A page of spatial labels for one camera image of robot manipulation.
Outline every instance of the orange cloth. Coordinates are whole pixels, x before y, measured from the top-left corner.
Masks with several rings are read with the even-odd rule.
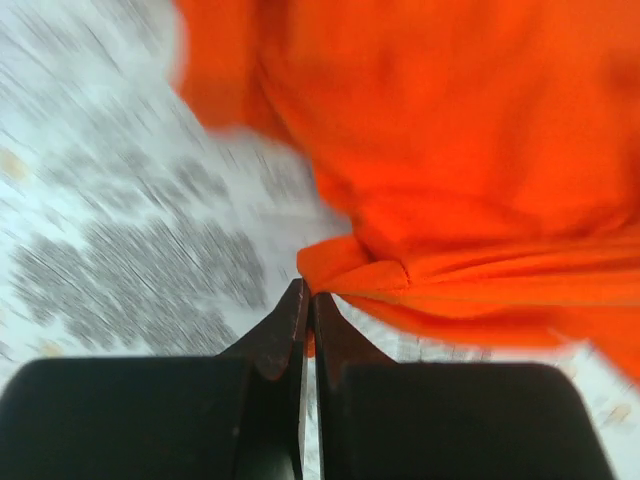
[[[591,339],[640,380],[640,2],[179,0],[180,93],[311,158],[354,232],[314,292],[483,346]]]

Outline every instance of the orange fabric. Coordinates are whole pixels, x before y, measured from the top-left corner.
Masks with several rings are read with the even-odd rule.
[[[592,339],[640,380],[640,2],[179,0],[180,92],[311,158],[353,235],[300,252],[402,329]]]

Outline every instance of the white tablecloth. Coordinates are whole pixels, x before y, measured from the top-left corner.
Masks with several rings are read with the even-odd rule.
[[[0,0],[0,390],[42,356],[219,352],[297,276],[298,249],[347,228],[295,153],[198,125],[164,80],[177,25],[167,0]],[[557,365],[618,477],[640,479],[638,391],[588,345],[453,348],[338,303],[394,358]]]

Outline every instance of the red-orange garment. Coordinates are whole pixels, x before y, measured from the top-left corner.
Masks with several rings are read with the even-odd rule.
[[[181,95],[311,158],[354,232],[314,292],[483,346],[591,339],[640,380],[640,2],[179,0]]]

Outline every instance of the white surface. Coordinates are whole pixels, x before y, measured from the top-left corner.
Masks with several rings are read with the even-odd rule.
[[[162,80],[176,25],[164,0],[0,0],[0,389],[41,356],[215,353],[297,276],[299,248],[345,229],[295,154],[195,122]],[[640,479],[637,391],[587,345],[454,349],[339,306],[401,360],[557,365],[618,477]]]

